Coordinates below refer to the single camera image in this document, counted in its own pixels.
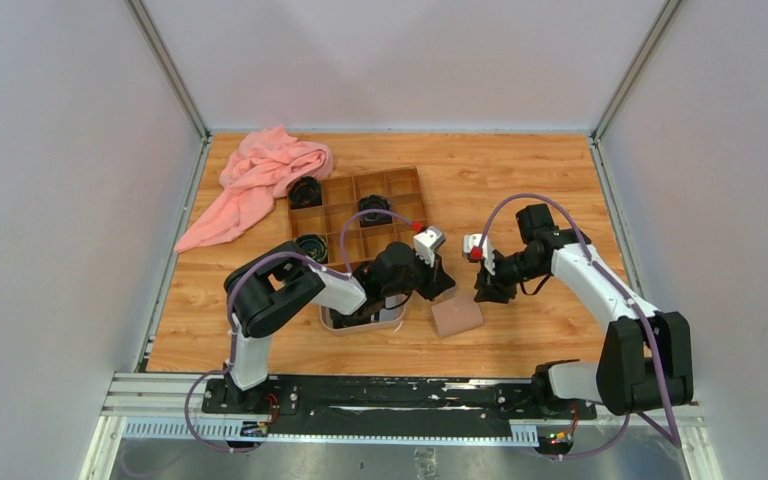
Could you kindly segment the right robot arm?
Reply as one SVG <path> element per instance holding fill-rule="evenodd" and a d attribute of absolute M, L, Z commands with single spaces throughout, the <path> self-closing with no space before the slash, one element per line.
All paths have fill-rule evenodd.
<path fill-rule="evenodd" d="M 526 282 L 554 277 L 605 334 L 595 363 L 561 360 L 536 367 L 530 392 L 535 411 L 556 417 L 572 400 L 599 403 L 615 415 L 690 403 L 694 382 L 686 318 L 631 291 L 586 235 L 554 222 L 548 205 L 530 205 L 516 218 L 525 245 L 520 252 L 502 254 L 486 233 L 463 239 L 464 256 L 480 266 L 475 302 L 507 304 L 526 291 Z"/>

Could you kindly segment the pink leather card holder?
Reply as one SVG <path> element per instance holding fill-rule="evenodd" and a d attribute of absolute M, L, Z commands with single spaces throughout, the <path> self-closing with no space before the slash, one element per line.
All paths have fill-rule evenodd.
<path fill-rule="evenodd" d="M 472 295 L 458 295 L 431 307 L 436 334 L 447 338 L 482 327 L 485 324 L 480 306 Z"/>

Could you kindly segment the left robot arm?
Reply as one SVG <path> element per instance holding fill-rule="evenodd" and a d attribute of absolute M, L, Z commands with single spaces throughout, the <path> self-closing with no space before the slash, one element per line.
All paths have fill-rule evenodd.
<path fill-rule="evenodd" d="M 416 293 L 431 301 L 455 286 L 440 258 L 426 262 L 402 242 L 351 272 L 314 261 L 293 241 L 280 244 L 224 280 L 232 335 L 228 400 L 243 413 L 264 405 L 271 338 L 307 305 L 370 318 L 390 297 Z"/>

